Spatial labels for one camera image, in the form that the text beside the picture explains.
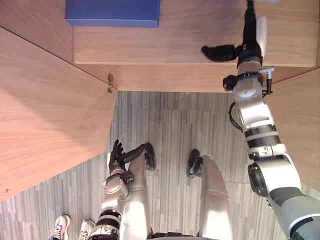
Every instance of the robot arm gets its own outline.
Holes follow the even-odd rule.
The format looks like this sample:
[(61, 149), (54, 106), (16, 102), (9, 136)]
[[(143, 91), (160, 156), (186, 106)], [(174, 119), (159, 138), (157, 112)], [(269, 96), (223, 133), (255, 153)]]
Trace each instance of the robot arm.
[[(271, 71), (267, 69), (266, 90), (263, 90), (263, 56), (257, 43), (256, 16), (253, 1), (247, 1), (243, 43), (202, 48), (211, 60), (230, 61), (238, 57), (237, 76), (223, 80), (226, 91), (232, 91), (234, 103), (230, 106), (231, 123), (240, 129), (249, 146), (248, 156), (253, 161), (248, 166), (252, 190), (265, 197), (287, 236), (293, 240), (320, 239), (320, 201), (304, 195), (299, 174), (281, 143), (271, 111), (263, 101), (271, 94)], [(234, 105), (238, 106), (242, 126), (231, 115)]]

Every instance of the blue box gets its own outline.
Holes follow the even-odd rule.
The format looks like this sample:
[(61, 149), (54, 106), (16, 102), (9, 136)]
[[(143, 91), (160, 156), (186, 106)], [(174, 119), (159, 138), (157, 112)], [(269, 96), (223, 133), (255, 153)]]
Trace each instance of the blue box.
[(65, 20), (72, 26), (157, 28), (160, 0), (66, 0)]

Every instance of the wooden panel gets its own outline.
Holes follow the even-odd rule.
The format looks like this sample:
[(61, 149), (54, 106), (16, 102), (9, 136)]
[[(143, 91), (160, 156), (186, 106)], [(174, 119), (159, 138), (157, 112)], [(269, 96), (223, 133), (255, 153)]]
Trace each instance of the wooden panel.
[(266, 102), (301, 181), (320, 190), (320, 69), (279, 82)]
[[(274, 83), (305, 73), (306, 67), (276, 67)], [(223, 79), (237, 74), (237, 67), (223, 64), (121, 65), (117, 88), (121, 91), (224, 92)]]
[(0, 201), (104, 151), (117, 91), (0, 28)]
[[(65, 0), (0, 0), (0, 16), (3, 28), (73, 63), (73, 27), (65, 21)], [(108, 83), (108, 66), (76, 66)]]
[[(156, 29), (77, 26), (74, 61), (79, 64), (210, 63), (201, 53), (201, 47), (241, 44), (245, 8), (244, 0), (162, 0)], [(266, 65), (313, 67), (316, 64), (319, 0), (259, 2), (256, 14), (268, 19)]]

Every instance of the white sneaker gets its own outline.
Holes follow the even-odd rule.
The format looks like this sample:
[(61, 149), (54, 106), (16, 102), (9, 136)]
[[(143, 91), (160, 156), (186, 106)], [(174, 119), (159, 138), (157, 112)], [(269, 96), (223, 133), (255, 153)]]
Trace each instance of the white sneaker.
[(51, 239), (68, 240), (67, 229), (71, 223), (71, 218), (68, 215), (60, 215), (55, 220), (54, 230), (52, 231)]
[(81, 230), (80, 230), (80, 235), (78, 237), (78, 240), (87, 240), (91, 233), (91, 230), (95, 226), (96, 225), (94, 224), (93, 221), (83, 220), (81, 224)]

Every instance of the black cable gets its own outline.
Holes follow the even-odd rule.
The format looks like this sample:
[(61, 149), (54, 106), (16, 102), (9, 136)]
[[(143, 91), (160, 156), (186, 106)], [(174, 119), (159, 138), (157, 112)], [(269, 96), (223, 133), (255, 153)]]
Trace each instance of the black cable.
[(236, 128), (236, 129), (239, 129), (242, 133), (243, 133), (243, 130), (241, 128), (241, 126), (236, 122), (236, 120), (232, 117), (232, 108), (236, 105), (236, 102), (233, 102), (231, 105), (230, 105), (230, 108), (229, 108), (229, 119), (230, 119), (230, 123)]

